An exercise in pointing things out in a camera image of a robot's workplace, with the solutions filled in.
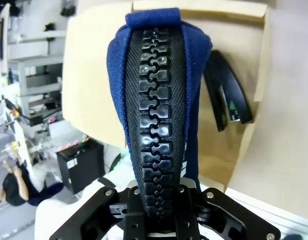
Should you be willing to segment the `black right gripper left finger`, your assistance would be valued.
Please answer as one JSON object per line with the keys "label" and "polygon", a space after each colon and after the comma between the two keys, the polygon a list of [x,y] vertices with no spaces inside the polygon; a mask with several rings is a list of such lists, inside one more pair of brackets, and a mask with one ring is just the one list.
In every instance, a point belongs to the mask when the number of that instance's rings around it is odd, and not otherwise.
{"label": "black right gripper left finger", "polygon": [[145,211],[137,186],[118,192],[105,186],[79,208],[49,240],[102,240],[123,222],[123,240],[147,240]]}

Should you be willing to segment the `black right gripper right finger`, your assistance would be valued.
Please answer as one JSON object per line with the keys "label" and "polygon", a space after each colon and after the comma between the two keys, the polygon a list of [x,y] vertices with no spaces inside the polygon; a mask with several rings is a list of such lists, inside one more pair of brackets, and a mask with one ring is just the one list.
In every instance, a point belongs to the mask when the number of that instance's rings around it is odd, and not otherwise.
{"label": "black right gripper right finger", "polygon": [[217,188],[199,192],[192,179],[181,179],[180,186],[188,188],[189,211],[195,217],[194,222],[223,240],[280,240],[281,231],[277,227]]}

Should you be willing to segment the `black stapler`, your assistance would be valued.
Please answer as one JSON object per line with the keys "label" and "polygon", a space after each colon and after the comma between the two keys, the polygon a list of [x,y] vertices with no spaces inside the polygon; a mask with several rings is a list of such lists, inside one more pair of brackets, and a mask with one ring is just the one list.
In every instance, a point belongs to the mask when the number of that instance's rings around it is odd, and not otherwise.
{"label": "black stapler", "polygon": [[243,88],[220,51],[211,51],[203,77],[219,132],[228,122],[246,124],[253,120]]}

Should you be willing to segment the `blue zippered pencil pouch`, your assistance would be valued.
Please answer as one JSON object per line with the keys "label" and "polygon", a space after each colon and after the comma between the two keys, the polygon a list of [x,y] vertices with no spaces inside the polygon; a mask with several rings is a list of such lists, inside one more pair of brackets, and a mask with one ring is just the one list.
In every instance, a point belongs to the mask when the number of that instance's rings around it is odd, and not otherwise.
{"label": "blue zippered pencil pouch", "polygon": [[170,218],[180,177],[198,180],[198,112],[210,38],[178,8],[129,13],[109,43],[110,92],[143,207]]}

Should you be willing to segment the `black speaker box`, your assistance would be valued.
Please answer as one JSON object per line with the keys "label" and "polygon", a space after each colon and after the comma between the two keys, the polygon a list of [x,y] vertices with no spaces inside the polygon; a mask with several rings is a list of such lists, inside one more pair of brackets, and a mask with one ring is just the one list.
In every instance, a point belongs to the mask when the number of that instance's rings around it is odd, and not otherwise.
{"label": "black speaker box", "polygon": [[73,194],[105,175],[104,146],[89,139],[56,153],[64,185]]}

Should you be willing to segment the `seated person in dark top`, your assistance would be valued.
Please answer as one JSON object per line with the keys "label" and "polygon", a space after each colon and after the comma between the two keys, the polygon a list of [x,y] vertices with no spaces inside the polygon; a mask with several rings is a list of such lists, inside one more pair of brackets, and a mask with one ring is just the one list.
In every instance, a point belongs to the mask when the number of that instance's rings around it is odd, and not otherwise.
{"label": "seated person in dark top", "polygon": [[28,203],[36,207],[64,188],[64,184],[60,181],[50,186],[45,185],[46,176],[58,168],[54,162],[46,160],[38,162],[32,166],[32,171],[29,171],[24,164],[13,167],[7,162],[3,164],[7,169],[7,175],[0,187],[0,203],[6,202],[12,207]]}

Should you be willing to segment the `grey storage shelf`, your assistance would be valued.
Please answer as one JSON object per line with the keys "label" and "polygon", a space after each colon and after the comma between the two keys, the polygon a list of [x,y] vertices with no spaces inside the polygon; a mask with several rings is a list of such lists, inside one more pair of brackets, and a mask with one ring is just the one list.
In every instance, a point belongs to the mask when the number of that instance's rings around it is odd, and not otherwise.
{"label": "grey storage shelf", "polygon": [[26,124],[46,123],[61,112],[62,66],[62,55],[9,61],[8,67],[17,87],[15,104]]}

